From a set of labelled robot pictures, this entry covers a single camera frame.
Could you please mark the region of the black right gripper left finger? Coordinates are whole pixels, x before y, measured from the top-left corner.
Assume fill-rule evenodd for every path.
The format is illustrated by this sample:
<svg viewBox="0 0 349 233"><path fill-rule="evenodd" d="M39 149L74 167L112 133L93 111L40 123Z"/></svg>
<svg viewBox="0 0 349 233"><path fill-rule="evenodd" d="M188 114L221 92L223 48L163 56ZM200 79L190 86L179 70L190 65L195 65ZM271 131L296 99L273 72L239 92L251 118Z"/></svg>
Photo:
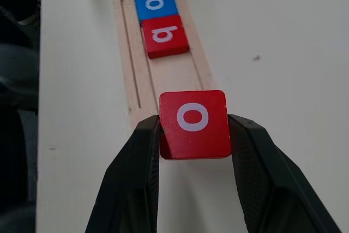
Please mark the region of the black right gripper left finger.
<svg viewBox="0 0 349 233"><path fill-rule="evenodd" d="M157 233L161 125L139 122L107 168L85 233Z"/></svg>

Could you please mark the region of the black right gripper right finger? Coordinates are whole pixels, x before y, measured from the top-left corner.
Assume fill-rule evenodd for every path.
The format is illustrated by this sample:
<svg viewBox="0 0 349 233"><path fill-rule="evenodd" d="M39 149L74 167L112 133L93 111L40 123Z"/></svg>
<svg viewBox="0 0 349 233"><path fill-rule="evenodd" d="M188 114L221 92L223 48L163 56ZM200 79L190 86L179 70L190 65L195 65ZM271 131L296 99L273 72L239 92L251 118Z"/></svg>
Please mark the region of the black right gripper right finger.
<svg viewBox="0 0 349 233"><path fill-rule="evenodd" d="M236 115L228 123L248 233L341 233L301 169L264 127Z"/></svg>

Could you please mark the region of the red tile letter o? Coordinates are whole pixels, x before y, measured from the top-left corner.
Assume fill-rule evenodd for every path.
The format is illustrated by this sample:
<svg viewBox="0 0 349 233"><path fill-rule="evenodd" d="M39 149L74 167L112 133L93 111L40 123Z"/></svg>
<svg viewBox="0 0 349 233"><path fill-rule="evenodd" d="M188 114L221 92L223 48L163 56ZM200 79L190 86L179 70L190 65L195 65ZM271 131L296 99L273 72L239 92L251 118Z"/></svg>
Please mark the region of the red tile letter o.
<svg viewBox="0 0 349 233"><path fill-rule="evenodd" d="M166 92L159 106L164 159L226 158L232 153L223 91Z"/></svg>

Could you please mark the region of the wooden tile rack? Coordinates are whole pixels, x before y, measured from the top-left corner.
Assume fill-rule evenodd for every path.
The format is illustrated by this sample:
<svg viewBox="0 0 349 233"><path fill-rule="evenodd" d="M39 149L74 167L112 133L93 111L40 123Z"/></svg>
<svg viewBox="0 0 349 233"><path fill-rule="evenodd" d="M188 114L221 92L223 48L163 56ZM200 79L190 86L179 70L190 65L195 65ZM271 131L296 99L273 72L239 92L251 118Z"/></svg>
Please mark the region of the wooden tile rack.
<svg viewBox="0 0 349 233"><path fill-rule="evenodd" d="M149 59L135 0L113 0L118 57L127 98L127 135L139 121L159 113L164 92L215 89L216 85L186 0L176 0L188 38L189 52Z"/></svg>

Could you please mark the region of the red tile letter b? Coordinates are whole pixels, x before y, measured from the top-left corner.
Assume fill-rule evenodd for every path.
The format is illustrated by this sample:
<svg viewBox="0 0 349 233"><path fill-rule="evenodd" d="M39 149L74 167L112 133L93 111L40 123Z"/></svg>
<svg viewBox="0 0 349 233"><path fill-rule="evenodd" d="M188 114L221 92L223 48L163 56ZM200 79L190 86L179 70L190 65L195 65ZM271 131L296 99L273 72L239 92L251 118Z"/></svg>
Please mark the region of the red tile letter b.
<svg viewBox="0 0 349 233"><path fill-rule="evenodd" d="M188 39L178 14L144 20L141 25L150 59L189 51Z"/></svg>

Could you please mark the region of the blue tile letter o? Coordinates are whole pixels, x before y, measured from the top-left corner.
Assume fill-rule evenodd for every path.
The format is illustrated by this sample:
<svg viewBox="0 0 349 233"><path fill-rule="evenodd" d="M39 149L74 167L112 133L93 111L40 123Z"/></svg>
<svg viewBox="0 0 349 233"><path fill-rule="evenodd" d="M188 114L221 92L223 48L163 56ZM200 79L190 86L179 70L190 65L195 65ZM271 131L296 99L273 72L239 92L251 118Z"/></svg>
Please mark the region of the blue tile letter o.
<svg viewBox="0 0 349 233"><path fill-rule="evenodd" d="M178 15L175 0L135 0L139 21Z"/></svg>

